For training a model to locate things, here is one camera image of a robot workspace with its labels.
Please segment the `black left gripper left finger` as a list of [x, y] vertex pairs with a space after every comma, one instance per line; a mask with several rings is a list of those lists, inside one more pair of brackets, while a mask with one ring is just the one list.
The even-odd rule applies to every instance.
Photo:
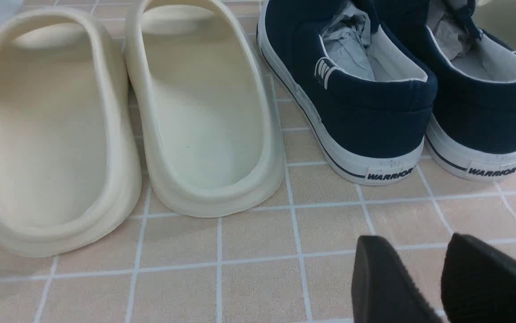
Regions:
[[355, 323], [441, 323], [399, 254], [381, 236], [360, 236], [351, 283]]

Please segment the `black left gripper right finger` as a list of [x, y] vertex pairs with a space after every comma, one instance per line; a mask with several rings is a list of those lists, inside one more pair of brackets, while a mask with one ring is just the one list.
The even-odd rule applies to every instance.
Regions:
[[441, 295], [451, 323], [516, 323], [516, 259], [455, 233], [447, 246]]

